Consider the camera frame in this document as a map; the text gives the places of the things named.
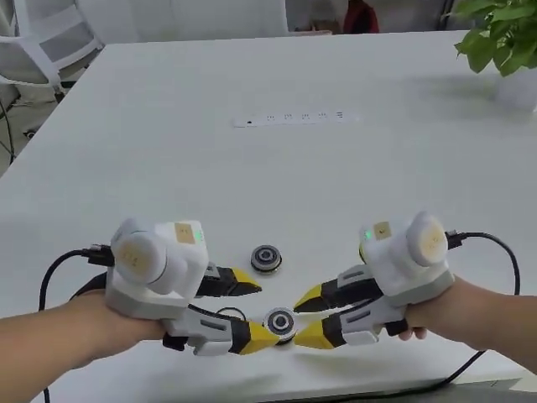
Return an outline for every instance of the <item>potted plant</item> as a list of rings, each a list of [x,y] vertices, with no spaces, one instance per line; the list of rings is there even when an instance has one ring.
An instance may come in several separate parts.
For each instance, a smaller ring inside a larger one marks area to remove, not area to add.
[[[462,0],[454,14],[476,21],[455,47],[476,73],[494,63],[495,99],[537,112],[537,0]]]

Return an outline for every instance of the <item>cable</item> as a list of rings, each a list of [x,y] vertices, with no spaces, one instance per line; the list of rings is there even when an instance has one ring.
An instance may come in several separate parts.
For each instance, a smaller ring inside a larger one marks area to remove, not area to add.
[[[242,317],[242,319],[244,319],[244,321],[247,320],[246,315],[244,315],[244,312],[241,311],[240,309],[236,308],[235,306],[224,306],[223,308],[221,308],[218,311],[216,311],[216,314],[226,315],[225,313],[223,313],[225,311],[234,311],[234,312],[238,313]]]
[[[7,152],[9,152],[9,164],[11,165],[17,155],[15,155],[15,146],[13,145],[13,132],[11,131],[11,123],[8,118],[8,110],[3,106],[2,100],[0,99],[0,108],[2,109],[2,114],[6,119],[6,126],[8,127],[8,138],[9,138],[9,149],[6,144],[0,142]]]
[[[514,271],[514,292],[513,295],[519,296],[520,295],[520,268],[519,268],[519,262],[517,261],[516,256],[514,255],[513,250],[500,238],[495,237],[494,235],[491,235],[489,233],[458,233],[457,231],[450,231],[449,233],[446,233],[447,242],[448,242],[448,249],[454,249],[458,248],[462,245],[462,243],[468,239],[468,238],[484,238],[488,239],[490,241],[493,241],[495,244],[501,246],[505,252],[509,255],[509,258],[511,259],[511,265],[513,266]],[[486,353],[486,351],[479,351],[472,355],[472,357],[466,361],[457,371],[455,371],[453,374],[445,378],[444,380],[441,380],[439,382],[435,382],[432,385],[414,388],[414,389],[408,389],[408,390],[401,390],[400,392],[394,392],[394,393],[388,393],[388,394],[382,394],[382,395],[354,395],[354,396],[346,396],[341,399],[335,399],[330,400],[330,403],[347,403],[355,400],[371,400],[371,399],[395,399],[399,397],[406,397],[406,396],[412,396],[412,395],[425,395],[427,393],[435,392],[437,390],[440,390],[446,386],[448,386],[451,382],[453,382],[455,379],[457,379],[461,374],[466,371],[473,363],[475,363],[481,356],[483,356]]]
[[[75,256],[85,256],[88,257],[87,249],[76,249],[71,250],[70,252],[67,252],[66,254],[62,254],[58,259],[55,260],[53,264],[50,265],[49,269],[46,271],[43,277],[43,281],[41,281],[41,288],[39,290],[39,309],[38,311],[43,311],[46,300],[47,300],[47,289],[49,288],[50,278],[60,267],[60,264],[64,263],[67,259],[75,257]],[[49,388],[45,388],[43,390],[43,399],[44,403],[50,403],[50,392]]]

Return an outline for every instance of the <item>hand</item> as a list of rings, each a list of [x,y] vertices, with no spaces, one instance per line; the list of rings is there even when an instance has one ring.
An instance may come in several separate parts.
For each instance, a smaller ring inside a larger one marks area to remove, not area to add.
[[[501,303],[499,297],[501,295],[456,278],[453,286],[438,298],[408,307],[406,319],[412,330],[399,337],[409,340],[415,334],[423,339],[429,329],[476,350],[484,349],[490,336],[486,331],[490,328],[486,320],[494,317],[489,312],[493,312],[496,304]]]
[[[73,326],[86,327],[92,353],[79,368],[129,350],[143,340],[160,340],[164,336],[159,322],[124,317],[108,308],[102,290],[78,296],[60,309],[73,318]]]

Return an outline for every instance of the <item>ball bearing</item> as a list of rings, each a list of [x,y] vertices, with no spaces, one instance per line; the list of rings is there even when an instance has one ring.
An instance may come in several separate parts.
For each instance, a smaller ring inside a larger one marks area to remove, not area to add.
[[[263,326],[278,336],[277,346],[289,343],[295,336],[295,315],[287,308],[274,308],[263,319]]]
[[[282,264],[282,255],[272,245],[261,245],[253,250],[250,263],[257,272],[271,275]]]

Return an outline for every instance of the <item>power strip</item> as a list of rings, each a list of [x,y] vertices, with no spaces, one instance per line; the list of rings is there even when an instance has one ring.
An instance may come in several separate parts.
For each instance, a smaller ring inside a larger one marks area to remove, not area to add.
[[[256,128],[259,126],[279,126],[296,124],[319,123],[349,123],[357,122],[358,116],[350,112],[306,112],[306,113],[275,113],[250,115],[244,118],[234,118],[235,128]]]

